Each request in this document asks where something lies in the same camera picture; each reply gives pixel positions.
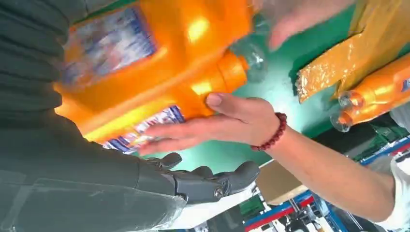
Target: cardboard box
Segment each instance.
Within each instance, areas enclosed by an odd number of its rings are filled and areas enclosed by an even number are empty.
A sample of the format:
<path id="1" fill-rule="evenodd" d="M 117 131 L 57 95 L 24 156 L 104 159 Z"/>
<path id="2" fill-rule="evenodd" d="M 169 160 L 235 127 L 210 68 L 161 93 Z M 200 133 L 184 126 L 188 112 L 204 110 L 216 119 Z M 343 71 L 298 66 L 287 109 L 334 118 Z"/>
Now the cardboard box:
<path id="1" fill-rule="evenodd" d="M 271 205 L 281 204 L 307 190 L 306 186 L 276 161 L 261 168 L 256 184 L 265 201 Z"/>

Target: green table surface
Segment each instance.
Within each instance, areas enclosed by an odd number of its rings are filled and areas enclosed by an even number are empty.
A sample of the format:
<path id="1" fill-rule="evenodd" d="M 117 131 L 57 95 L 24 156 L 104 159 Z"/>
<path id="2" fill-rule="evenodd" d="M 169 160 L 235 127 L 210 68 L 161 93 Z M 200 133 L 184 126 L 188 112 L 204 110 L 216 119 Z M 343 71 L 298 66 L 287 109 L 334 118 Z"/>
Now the green table surface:
<path id="1" fill-rule="evenodd" d="M 120 0 L 102 12 L 115 9 L 134 0 Z M 294 92 L 297 72 L 314 58 L 322 54 L 348 36 L 354 6 L 334 16 L 328 21 L 291 37 L 279 50 L 269 51 L 266 35 L 251 35 L 253 43 L 264 48 L 267 53 L 268 74 L 262 83 L 247 84 L 234 94 L 241 97 L 260 97 L 269 101 L 278 112 L 288 115 L 288 123 L 295 130 L 308 137 L 331 128 L 329 112 L 334 102 L 329 98 L 334 88 L 326 89 L 299 104 Z M 248 145 L 210 141 L 191 149 L 179 151 L 183 161 L 176 169 L 193 170 L 199 166 L 209 166 L 213 172 L 232 171 L 245 161 L 263 164 L 270 160 L 264 152 L 255 152 Z M 165 153 L 145 156 L 163 157 Z"/>

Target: prosthetic hand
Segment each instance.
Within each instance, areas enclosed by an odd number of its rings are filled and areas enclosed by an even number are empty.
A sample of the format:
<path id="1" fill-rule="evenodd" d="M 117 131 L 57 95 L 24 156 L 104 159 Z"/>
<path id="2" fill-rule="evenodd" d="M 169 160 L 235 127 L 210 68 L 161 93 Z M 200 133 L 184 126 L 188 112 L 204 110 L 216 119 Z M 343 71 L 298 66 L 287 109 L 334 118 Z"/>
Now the prosthetic hand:
<path id="1" fill-rule="evenodd" d="M 217 202 L 226 197 L 245 190 L 258 177 L 260 170 L 256 163 L 245 162 L 234 172 L 213 175 L 210 168 L 202 166 L 192 172 L 179 170 L 171 172 L 182 161 L 177 153 L 171 153 L 162 159 L 148 159 L 147 162 L 173 178 L 175 195 L 180 196 L 188 204 Z"/>
<path id="2" fill-rule="evenodd" d="M 187 203 L 217 202 L 259 173 L 251 162 L 216 175 L 207 167 L 170 171 L 181 162 L 176 153 L 147 161 L 123 155 L 85 141 L 71 122 L 56 120 L 32 131 L 5 131 L 0 232 L 165 229 Z M 18 141 L 29 143 L 22 147 Z"/>

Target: orange plastic jug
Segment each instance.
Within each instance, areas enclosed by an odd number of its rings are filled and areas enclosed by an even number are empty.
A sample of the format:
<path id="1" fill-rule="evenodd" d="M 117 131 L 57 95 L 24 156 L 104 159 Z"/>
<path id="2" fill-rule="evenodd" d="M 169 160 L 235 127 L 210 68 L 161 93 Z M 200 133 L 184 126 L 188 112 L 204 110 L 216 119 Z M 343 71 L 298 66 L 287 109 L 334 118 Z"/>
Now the orange plastic jug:
<path id="1" fill-rule="evenodd" d="M 342 94 L 342 107 L 387 104 L 410 92 L 410 54 L 366 77 L 356 88 Z"/>
<path id="2" fill-rule="evenodd" d="M 260 63 L 226 52 L 251 32 L 254 13 L 247 0 L 140 0 L 76 25 L 56 112 L 128 153 L 153 123 L 210 115 L 204 97 L 232 92 Z"/>
<path id="3" fill-rule="evenodd" d="M 206 96 L 210 92 L 232 92 L 244 85 L 252 59 L 262 60 L 227 51 L 218 62 L 193 73 L 183 82 L 152 86 L 135 95 L 132 101 L 100 114 L 93 114 L 81 102 L 63 95 L 63 105 L 56 112 L 73 120 L 89 141 L 132 153 L 153 139 L 142 135 L 151 125 L 212 115 L 214 112 L 205 104 Z"/>
<path id="4" fill-rule="evenodd" d="M 404 91 L 397 94 L 387 103 L 370 104 L 362 107 L 350 107 L 330 117 L 333 126 L 341 131 L 348 132 L 356 124 L 371 121 L 378 116 L 389 112 L 410 101 L 410 91 Z"/>

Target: colorful label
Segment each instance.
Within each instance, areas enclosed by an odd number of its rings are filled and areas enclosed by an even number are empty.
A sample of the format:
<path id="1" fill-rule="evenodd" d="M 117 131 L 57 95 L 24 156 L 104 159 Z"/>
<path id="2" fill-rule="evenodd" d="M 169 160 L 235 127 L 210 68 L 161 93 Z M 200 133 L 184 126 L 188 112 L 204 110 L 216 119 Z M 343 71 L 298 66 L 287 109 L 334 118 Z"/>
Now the colorful label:
<path id="1" fill-rule="evenodd" d="M 404 92 L 409 89 L 410 89 L 410 78 L 403 82 L 403 88 L 401 89 L 401 91 Z"/>
<path id="2" fill-rule="evenodd" d="M 148 127 L 156 124 L 175 124 L 182 122 L 184 122 L 184 117 L 179 108 L 177 106 L 171 106 L 134 126 L 133 129 L 135 132 L 111 139 L 104 143 L 103 146 L 107 149 L 119 150 L 124 154 L 131 154 L 144 144 L 156 139 L 142 135 Z"/>
<path id="3" fill-rule="evenodd" d="M 156 48 L 139 12 L 126 8 L 80 27 L 71 35 L 84 50 L 80 60 L 65 64 L 63 82 L 74 84 L 86 69 L 98 81 L 101 76 L 152 55 Z"/>

